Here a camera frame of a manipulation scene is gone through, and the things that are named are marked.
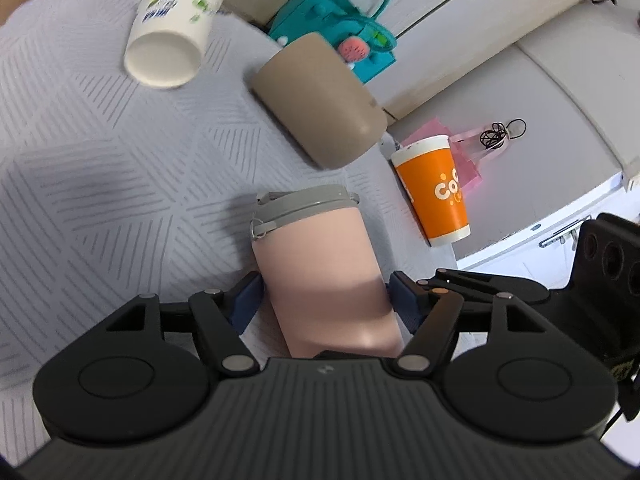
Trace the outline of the pink tumbler grey lid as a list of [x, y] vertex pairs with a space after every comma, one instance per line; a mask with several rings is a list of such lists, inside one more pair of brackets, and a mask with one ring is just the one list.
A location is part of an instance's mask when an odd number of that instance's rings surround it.
[[291, 356], [398, 356], [400, 328], [357, 194], [337, 184], [262, 194], [250, 237]]

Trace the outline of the orange coco paper cup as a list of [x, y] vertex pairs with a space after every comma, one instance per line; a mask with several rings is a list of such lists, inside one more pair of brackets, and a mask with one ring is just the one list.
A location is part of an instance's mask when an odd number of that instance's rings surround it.
[[471, 234], [448, 136], [430, 136], [400, 148], [392, 164], [431, 246]]

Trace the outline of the white paper cup green print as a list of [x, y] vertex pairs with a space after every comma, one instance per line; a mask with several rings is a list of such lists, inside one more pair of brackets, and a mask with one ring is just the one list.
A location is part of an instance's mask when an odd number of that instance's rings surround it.
[[140, 0], [124, 53], [124, 67], [139, 84], [172, 89], [200, 70], [224, 0]]

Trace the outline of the beige tumbler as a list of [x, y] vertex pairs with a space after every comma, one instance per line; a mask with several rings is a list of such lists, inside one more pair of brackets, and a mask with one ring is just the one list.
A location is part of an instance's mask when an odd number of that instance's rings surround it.
[[324, 169], [347, 166], [378, 144], [387, 128], [382, 107], [316, 32], [273, 55], [250, 88]]

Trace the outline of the teal felt handbag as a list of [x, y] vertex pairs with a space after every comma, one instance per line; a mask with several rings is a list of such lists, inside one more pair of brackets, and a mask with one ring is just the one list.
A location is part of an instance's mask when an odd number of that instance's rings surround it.
[[396, 37], [378, 22], [390, 0], [371, 14], [352, 0], [288, 0], [272, 19], [269, 36], [281, 46], [319, 34], [365, 84], [395, 63]]

